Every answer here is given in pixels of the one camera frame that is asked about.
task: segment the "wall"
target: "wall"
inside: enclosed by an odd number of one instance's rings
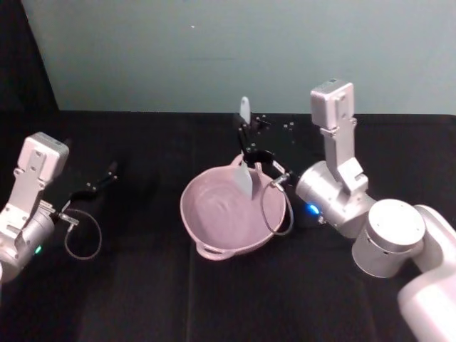
[[[66,110],[456,113],[455,0],[23,0]]]

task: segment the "black tablecloth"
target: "black tablecloth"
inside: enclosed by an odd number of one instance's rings
[[[261,144],[295,170],[321,152],[309,115],[267,115]],[[1,117],[0,200],[7,201],[24,138],[71,138],[56,203],[122,160],[120,179],[87,205],[104,244],[93,261],[62,248],[59,224],[18,279],[3,285],[1,341],[414,341],[396,296],[418,274],[394,279],[357,269],[351,243],[327,226],[305,227],[294,199],[292,235],[228,261],[200,257],[180,220],[180,194],[207,168],[239,152],[227,114],[84,113]],[[369,194],[427,204],[451,223],[455,120],[444,115],[358,115],[356,155]],[[81,225],[90,245],[89,228]]]

